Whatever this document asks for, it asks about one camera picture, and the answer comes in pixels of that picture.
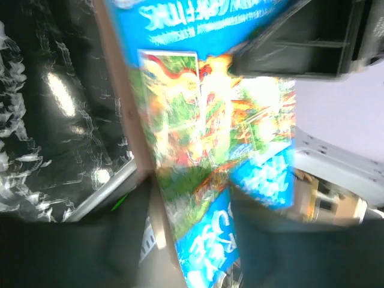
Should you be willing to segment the teal 26-storey treehouse book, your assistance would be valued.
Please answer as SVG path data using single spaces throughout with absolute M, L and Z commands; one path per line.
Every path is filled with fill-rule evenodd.
M 188 287 L 214 286 L 239 258 L 230 181 L 271 209 L 293 204 L 295 83 L 230 70 L 288 4 L 105 3 Z

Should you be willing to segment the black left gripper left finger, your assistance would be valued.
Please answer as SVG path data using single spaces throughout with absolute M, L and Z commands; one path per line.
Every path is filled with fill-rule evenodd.
M 134 287 L 152 181 L 73 223 L 1 214 L 1 287 Z

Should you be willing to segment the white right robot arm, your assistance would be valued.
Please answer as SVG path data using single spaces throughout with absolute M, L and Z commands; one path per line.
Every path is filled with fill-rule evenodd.
M 382 1 L 289 1 L 231 71 L 293 78 L 296 167 L 383 205 Z

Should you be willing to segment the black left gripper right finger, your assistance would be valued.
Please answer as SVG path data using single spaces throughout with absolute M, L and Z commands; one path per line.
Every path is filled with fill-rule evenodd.
M 289 219 L 234 184 L 243 287 L 383 287 L 383 220 L 335 226 Z

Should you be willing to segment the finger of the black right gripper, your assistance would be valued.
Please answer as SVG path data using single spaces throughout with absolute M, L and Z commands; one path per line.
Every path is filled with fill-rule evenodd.
M 233 54 L 237 76 L 335 79 L 358 60 L 371 1 L 289 1 Z

